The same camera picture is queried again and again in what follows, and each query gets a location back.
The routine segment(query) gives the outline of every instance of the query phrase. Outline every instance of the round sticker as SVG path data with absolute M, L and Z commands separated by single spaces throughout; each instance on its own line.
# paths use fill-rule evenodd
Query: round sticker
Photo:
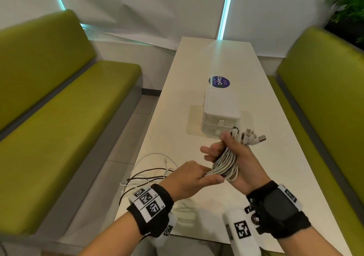
M 228 86 L 230 86 L 230 81 L 225 77 L 221 76 L 212 76 L 209 79 L 209 83 L 215 88 L 227 88 Z

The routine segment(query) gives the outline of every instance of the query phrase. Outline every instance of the white roller blind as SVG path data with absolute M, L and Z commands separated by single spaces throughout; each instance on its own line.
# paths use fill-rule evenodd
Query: white roller blind
M 0 0 L 0 29 L 59 10 L 57 0 Z
M 176 50 L 182 36 L 215 38 L 225 0 L 62 0 L 82 24 Z
M 324 25 L 323 0 L 231 0 L 224 40 L 249 41 L 258 56 L 285 57 L 301 33 Z

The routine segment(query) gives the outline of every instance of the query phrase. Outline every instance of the bench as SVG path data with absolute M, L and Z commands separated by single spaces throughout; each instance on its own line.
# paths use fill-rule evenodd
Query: bench
M 277 73 L 278 82 L 274 76 L 268 76 L 269 81 L 331 212 L 353 256 L 364 255 L 364 227 L 358 216 L 364 203 L 364 54 L 311 27 L 296 41 Z M 294 106 L 304 118 L 297 116 Z M 320 144 L 313 142 L 302 124 L 305 120 L 326 152 L 317 150 Z
M 95 58 L 71 10 L 0 31 L 0 233 L 35 234 L 61 195 L 65 230 L 138 103 L 140 66 Z

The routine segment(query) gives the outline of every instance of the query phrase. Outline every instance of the forearm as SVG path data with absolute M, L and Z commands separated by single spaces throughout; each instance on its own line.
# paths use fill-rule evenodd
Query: forearm
M 312 226 L 288 238 L 279 239 L 278 243 L 286 256 L 342 256 Z
M 126 212 L 93 240 L 80 256 L 129 256 L 141 239 L 134 217 Z

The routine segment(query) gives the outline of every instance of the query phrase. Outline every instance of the white table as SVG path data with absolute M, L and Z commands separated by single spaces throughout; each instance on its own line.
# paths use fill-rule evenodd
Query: white table
M 252 147 L 268 175 L 283 183 L 303 203 L 304 212 L 316 229 L 344 256 L 350 250 L 294 136 L 271 85 L 248 42 L 216 41 L 183 37 L 153 114 L 138 160 L 149 153 L 163 153 L 182 165 L 189 160 L 211 166 L 199 148 L 216 139 L 200 131 L 205 89 L 211 76 L 223 76 L 228 88 L 238 95 L 242 117 L 240 129 L 254 129 L 267 140 Z M 164 167 L 164 157 L 151 155 L 135 166 L 132 175 L 149 168 Z M 145 175 L 160 175 L 149 172 Z M 116 218 L 126 212 L 127 195 Z M 172 212 L 178 217 L 174 235 L 230 243 L 222 214 L 248 205 L 245 196 L 228 182 L 210 186 L 192 198 L 177 202 Z M 281 252 L 268 234 L 253 234 L 259 245 Z

